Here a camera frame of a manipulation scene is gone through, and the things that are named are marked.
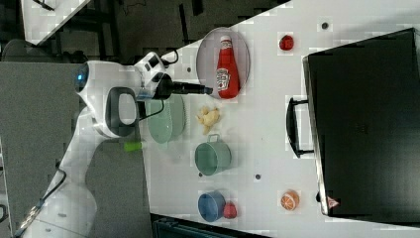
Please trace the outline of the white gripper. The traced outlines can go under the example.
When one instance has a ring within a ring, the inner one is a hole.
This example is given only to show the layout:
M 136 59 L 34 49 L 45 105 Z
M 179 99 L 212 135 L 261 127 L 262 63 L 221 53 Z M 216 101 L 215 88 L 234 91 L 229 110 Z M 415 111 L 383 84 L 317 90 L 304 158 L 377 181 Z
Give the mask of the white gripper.
M 148 53 L 135 64 L 140 74 L 140 89 L 137 92 L 138 100 L 150 100 L 158 95 L 158 85 L 166 75 L 166 68 L 161 58 L 154 52 Z M 174 94 L 212 94 L 213 89 L 201 84 L 175 82 L 172 87 Z

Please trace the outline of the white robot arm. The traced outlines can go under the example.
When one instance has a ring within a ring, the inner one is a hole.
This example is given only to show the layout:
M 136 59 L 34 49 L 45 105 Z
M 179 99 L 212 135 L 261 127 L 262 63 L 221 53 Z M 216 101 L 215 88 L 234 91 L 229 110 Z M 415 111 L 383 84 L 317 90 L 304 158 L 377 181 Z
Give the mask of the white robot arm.
M 85 103 L 70 143 L 44 196 L 31 208 L 13 238 L 87 238 L 97 203 L 86 173 L 98 146 L 132 134 L 137 104 L 164 101 L 172 94 L 211 94 L 202 84 L 178 82 L 166 73 L 168 62 L 150 52 L 132 65 L 89 60 L 74 81 Z

